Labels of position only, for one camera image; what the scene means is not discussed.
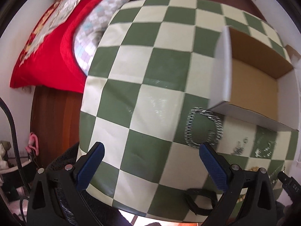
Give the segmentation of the open white cardboard box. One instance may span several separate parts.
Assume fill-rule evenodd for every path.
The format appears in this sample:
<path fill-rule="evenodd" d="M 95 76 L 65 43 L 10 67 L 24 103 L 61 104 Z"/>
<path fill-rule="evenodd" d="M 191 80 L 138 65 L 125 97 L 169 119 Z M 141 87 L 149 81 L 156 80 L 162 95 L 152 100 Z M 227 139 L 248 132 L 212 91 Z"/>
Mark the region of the open white cardboard box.
<path fill-rule="evenodd" d="M 226 26 L 214 51 L 208 108 L 273 131 L 298 131 L 296 71 L 274 49 Z"/>

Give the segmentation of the red blanket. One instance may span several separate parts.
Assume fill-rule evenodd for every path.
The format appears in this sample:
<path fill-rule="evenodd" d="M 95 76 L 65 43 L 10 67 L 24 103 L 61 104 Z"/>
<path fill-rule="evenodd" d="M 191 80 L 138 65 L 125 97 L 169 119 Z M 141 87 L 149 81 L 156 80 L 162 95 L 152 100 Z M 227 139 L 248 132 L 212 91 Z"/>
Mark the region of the red blanket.
<path fill-rule="evenodd" d="M 12 71 L 10 88 L 46 86 L 82 93 L 86 75 L 74 56 L 74 35 L 101 1 L 55 0 L 22 49 Z"/>

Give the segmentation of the black watch band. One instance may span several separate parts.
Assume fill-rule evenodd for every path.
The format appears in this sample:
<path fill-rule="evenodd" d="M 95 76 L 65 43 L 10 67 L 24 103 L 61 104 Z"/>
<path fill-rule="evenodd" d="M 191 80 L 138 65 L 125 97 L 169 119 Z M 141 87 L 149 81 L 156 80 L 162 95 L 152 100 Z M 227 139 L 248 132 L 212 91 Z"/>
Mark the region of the black watch band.
<path fill-rule="evenodd" d="M 189 210 L 201 216 L 209 216 L 218 202 L 216 192 L 207 189 L 190 188 L 183 197 Z"/>

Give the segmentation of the pastel checkered mattress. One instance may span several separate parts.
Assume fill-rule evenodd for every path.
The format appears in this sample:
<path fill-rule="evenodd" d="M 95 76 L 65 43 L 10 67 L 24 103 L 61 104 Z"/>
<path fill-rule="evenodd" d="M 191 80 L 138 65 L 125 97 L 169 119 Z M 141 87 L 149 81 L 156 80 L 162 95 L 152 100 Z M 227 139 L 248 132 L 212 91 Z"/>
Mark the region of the pastel checkered mattress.
<path fill-rule="evenodd" d="M 113 16 L 130 0 L 102 0 L 92 9 L 74 34 L 73 51 L 81 71 L 87 75 L 100 40 Z"/>

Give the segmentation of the pink object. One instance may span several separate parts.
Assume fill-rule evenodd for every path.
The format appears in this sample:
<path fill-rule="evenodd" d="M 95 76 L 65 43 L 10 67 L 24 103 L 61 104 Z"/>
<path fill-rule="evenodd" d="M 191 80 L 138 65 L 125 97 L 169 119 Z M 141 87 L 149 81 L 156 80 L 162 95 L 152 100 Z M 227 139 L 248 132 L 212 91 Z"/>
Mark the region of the pink object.
<path fill-rule="evenodd" d="M 28 145 L 25 147 L 25 149 L 28 154 L 34 153 L 36 156 L 39 155 L 38 137 L 33 132 L 29 134 L 29 142 Z"/>

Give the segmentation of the green white checkered tablecloth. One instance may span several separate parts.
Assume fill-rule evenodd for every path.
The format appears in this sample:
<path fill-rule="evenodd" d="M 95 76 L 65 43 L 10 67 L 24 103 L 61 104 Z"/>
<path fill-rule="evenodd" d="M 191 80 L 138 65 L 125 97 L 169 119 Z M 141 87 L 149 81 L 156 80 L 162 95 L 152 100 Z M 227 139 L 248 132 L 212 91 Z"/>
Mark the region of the green white checkered tablecloth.
<path fill-rule="evenodd" d="M 86 78 L 79 155 L 96 142 L 105 155 L 87 192 L 128 213 L 175 222 L 203 222 L 184 201 L 190 188 L 218 190 L 199 157 L 212 143 L 230 164 L 267 170 L 275 198 L 289 171 L 298 131 L 273 131 L 211 111 L 214 51 L 230 26 L 290 63 L 266 22 L 207 0 L 138 0 L 111 19 Z"/>

